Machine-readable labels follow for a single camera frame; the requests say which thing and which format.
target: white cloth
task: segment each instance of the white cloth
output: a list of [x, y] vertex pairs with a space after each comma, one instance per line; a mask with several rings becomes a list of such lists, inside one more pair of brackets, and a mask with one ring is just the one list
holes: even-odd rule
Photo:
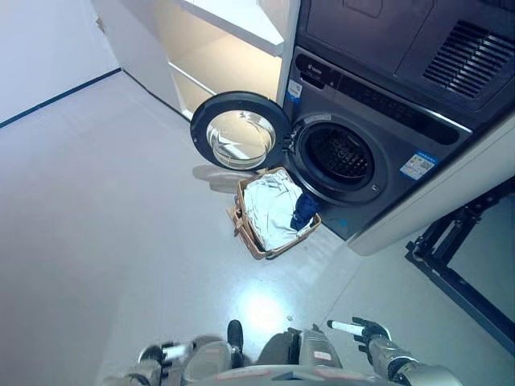
[[309, 229], [311, 221], [300, 231], [290, 227], [295, 204], [302, 193], [284, 170], [263, 175], [245, 188], [245, 209], [266, 251], [281, 248]]

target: laundry basket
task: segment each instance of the laundry basket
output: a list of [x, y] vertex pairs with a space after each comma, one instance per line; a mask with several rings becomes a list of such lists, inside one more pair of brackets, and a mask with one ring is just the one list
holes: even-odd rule
[[245, 188], [252, 181], [260, 179], [263, 175], [273, 174], [278, 172], [279, 170], [284, 170], [284, 172], [288, 175], [286, 169], [283, 167], [278, 167], [275, 169], [268, 170], [265, 173], [261, 173], [255, 177], [250, 179], [242, 179], [238, 182], [237, 187], [237, 201], [234, 207], [231, 207], [227, 212], [229, 217], [234, 223], [234, 236], [239, 235], [243, 242], [246, 244], [249, 251], [252, 253], [255, 259], [261, 260], [262, 258], [266, 258], [269, 260], [274, 259], [279, 256], [281, 253], [287, 251], [294, 245], [297, 245], [302, 240], [305, 240], [309, 235], [311, 235], [322, 223], [322, 219], [320, 215], [316, 213], [313, 216], [313, 220], [311, 222], [311, 226], [308, 231], [306, 231], [302, 236], [297, 237], [295, 240], [290, 243], [283, 245], [281, 248], [271, 249], [270, 251], [266, 251], [263, 248], [263, 245], [259, 241], [259, 238], [256, 236], [256, 232], [253, 229], [252, 223], [249, 221], [249, 217], [247, 216], [247, 212], [245, 210], [245, 201], [243, 200], [243, 195], [245, 192]]

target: black baseboard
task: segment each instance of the black baseboard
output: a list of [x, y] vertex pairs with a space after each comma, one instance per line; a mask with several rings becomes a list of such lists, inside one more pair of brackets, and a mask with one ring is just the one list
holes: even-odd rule
[[95, 79], [91, 79], [91, 80], [87, 81], [86, 83], [83, 83], [77, 87], [72, 88], [71, 90], [68, 90], [66, 92], [63, 92], [62, 94], [59, 94], [58, 96], [54, 96], [53, 98], [49, 99], [48, 101], [44, 101], [43, 103], [40, 103], [39, 105], [36, 105], [36, 106], [32, 107], [31, 109], [25, 110], [24, 112], [22, 112], [18, 115], [15, 115], [12, 118], [9, 118], [8, 120], [6, 120], [4, 122], [0, 122], [0, 129], [4, 126], [9, 125], [10, 123], [13, 123], [14, 121], [17, 121], [20, 118], [25, 117], [26, 115], [28, 115], [30, 113], [33, 113], [36, 110], [41, 109], [42, 107], [48, 106], [49, 104], [54, 103], [55, 101], [58, 101], [59, 99], [63, 99], [64, 97], [67, 97], [68, 95], [73, 94], [74, 92], [80, 91], [83, 88], [91, 86], [92, 84], [95, 84], [96, 82], [99, 82], [109, 76], [112, 76], [112, 75], [120, 72], [121, 70], [122, 70], [121, 68], [116, 68], [113, 71], [109, 71], [104, 75], [100, 75]]

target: control panel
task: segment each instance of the control panel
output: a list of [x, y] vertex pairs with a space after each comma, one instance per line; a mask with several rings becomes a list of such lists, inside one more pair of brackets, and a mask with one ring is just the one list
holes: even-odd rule
[[359, 81], [357, 76], [337, 71], [305, 55], [297, 56], [295, 65], [307, 83], [320, 89], [326, 86], [334, 88], [442, 145], [451, 145], [459, 138], [456, 129], [411, 107], [400, 97], [395, 99], [377, 86], [371, 87], [365, 84], [367, 82]]

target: ventilation grille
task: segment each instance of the ventilation grille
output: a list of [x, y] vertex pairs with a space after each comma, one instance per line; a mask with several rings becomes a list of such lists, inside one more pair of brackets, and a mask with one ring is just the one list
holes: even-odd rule
[[473, 99], [515, 55], [511, 39], [458, 21], [423, 76]]

